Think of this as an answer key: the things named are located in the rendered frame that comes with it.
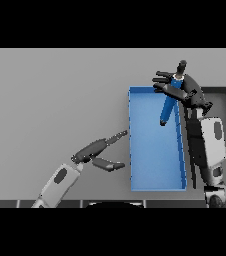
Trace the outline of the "blue bin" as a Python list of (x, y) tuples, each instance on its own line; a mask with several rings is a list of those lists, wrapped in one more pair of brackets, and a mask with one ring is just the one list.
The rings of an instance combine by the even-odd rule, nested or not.
[(165, 126), (160, 115), (166, 95), (150, 86), (129, 87), (131, 190), (185, 191), (187, 186), (179, 105)]

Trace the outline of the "blue pipe with dark end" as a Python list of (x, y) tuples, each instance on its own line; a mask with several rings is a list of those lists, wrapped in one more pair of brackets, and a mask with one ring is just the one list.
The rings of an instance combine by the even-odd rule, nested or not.
[[(180, 89), (181, 85), (184, 80), (184, 71), (186, 68), (187, 62), (185, 60), (181, 60), (178, 67), (177, 71), (170, 76), (170, 85), (174, 88)], [(165, 126), (166, 123), (168, 122), (173, 106), (175, 105), (176, 100), (171, 97), (167, 96), (164, 102), (163, 110), (160, 115), (160, 125)]]

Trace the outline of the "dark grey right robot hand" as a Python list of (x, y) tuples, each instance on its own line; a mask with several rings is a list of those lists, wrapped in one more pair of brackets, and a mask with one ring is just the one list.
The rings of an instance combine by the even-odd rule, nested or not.
[(161, 71), (157, 71), (156, 75), (157, 77), (152, 79), (155, 91), (180, 101), (186, 108), (200, 108), (205, 116), (213, 106), (212, 102), (205, 99), (200, 86), (191, 76)]

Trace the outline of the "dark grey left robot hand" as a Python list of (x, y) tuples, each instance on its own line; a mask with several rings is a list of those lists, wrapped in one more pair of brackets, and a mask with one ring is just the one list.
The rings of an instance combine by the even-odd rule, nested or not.
[(121, 137), (127, 135), (127, 131), (123, 131), (113, 135), (112, 137), (106, 139), (98, 139), (83, 149), (79, 150), (76, 154), (71, 157), (71, 160), (76, 165), (82, 163), (92, 162), (95, 167), (103, 169), (108, 172), (118, 170), (125, 167), (124, 163), (114, 163), (103, 158), (99, 158), (99, 155), (110, 145), (117, 142)]

